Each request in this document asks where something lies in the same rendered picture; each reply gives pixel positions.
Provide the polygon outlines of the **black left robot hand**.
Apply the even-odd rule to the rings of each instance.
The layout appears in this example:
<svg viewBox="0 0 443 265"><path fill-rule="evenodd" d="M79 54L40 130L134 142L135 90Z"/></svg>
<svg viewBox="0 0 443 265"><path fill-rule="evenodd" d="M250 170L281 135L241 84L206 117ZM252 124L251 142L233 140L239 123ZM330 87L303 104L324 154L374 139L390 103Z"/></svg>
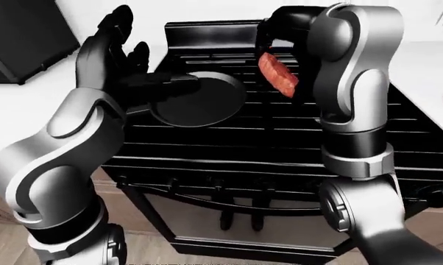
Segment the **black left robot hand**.
<svg viewBox="0 0 443 265"><path fill-rule="evenodd" d="M129 53L122 46L132 31L133 13L121 5L106 15L95 35L88 37L76 62L78 88L95 88L113 97L155 101L196 92L201 82L192 74L149 73L150 50L141 41Z"/></svg>

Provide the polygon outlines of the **black gas stove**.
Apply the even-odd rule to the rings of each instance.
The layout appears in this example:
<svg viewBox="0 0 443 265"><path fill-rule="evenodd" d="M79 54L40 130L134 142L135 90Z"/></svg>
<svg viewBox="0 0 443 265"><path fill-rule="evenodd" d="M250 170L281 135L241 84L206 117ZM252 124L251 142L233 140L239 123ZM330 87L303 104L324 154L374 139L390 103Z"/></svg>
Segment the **black gas stove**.
<svg viewBox="0 0 443 265"><path fill-rule="evenodd" d="M353 247L330 228L317 196L333 178L322 165L319 110L267 83L255 62L257 21L171 22L160 71L215 71L242 81L231 119L170 127L133 116L104 171L179 253L324 265Z"/></svg>

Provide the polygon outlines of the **red raw steak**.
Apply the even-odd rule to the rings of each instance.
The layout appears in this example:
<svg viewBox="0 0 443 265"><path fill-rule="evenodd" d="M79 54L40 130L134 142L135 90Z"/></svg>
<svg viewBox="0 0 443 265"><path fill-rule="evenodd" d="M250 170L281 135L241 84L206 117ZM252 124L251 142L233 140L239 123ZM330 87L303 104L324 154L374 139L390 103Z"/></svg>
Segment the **red raw steak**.
<svg viewBox="0 0 443 265"><path fill-rule="evenodd" d="M258 68L273 88L290 99L294 97L299 80L274 55L264 52L258 60Z"/></svg>

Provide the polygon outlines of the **black microwave oven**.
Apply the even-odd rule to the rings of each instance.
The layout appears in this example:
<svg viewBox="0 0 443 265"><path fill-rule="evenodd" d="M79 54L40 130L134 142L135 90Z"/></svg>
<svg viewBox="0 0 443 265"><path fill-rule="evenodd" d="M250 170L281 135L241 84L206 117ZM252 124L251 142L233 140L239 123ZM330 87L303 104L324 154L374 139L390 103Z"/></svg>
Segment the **black microwave oven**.
<svg viewBox="0 0 443 265"><path fill-rule="evenodd" d="M80 47L55 0L0 0L0 84L24 84Z"/></svg>

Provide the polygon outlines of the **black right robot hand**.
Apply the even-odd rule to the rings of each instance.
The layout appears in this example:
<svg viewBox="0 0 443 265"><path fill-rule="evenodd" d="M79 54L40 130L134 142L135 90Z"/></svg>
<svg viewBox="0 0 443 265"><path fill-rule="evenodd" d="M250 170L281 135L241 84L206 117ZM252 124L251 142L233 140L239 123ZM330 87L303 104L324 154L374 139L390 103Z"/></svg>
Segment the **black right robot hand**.
<svg viewBox="0 0 443 265"><path fill-rule="evenodd" d="M256 52L266 52L273 41L284 40L294 45L305 44L315 19L325 10L319 6L282 6L257 27Z"/></svg>

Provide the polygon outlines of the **black frying pan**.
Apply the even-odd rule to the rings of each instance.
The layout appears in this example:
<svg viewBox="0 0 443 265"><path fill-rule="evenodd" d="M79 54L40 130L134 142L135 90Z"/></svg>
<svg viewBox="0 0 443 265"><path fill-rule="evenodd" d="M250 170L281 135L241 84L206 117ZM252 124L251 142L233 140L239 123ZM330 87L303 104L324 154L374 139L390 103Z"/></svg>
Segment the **black frying pan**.
<svg viewBox="0 0 443 265"><path fill-rule="evenodd" d="M228 74L198 71L184 77L171 81L181 95L131 108L127 115L151 114L174 127L207 127L229 119L246 101L244 84Z"/></svg>

